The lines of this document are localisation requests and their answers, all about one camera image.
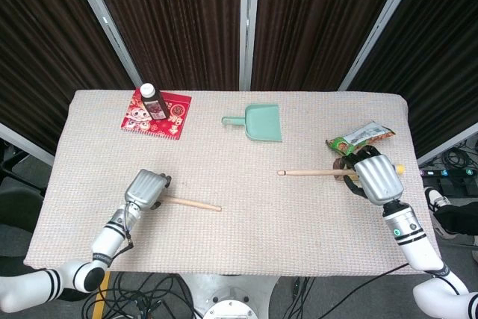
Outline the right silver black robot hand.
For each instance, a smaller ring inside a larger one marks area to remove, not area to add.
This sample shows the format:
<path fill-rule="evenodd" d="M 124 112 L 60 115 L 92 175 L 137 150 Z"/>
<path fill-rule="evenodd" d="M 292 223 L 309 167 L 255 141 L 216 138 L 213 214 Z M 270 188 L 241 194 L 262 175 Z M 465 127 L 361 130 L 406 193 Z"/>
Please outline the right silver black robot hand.
<path fill-rule="evenodd" d="M 343 175 L 343 180 L 350 191 L 368 199 L 374 205 L 381 206 L 399 200 L 403 194 L 403 184 L 394 165 L 374 146 L 366 145 L 357 153 L 343 156 L 340 164 L 353 170 L 361 184 L 358 186 L 350 175 Z"/>

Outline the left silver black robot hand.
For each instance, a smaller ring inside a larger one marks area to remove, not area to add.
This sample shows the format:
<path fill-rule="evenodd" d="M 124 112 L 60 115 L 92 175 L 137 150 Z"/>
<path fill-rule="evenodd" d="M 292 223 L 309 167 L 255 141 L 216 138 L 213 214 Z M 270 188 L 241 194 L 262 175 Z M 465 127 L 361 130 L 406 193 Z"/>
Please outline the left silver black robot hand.
<path fill-rule="evenodd" d="M 170 186 L 171 176 L 141 169 L 125 192 L 125 201 L 135 204 L 141 211 L 160 206 L 160 195 Z"/>

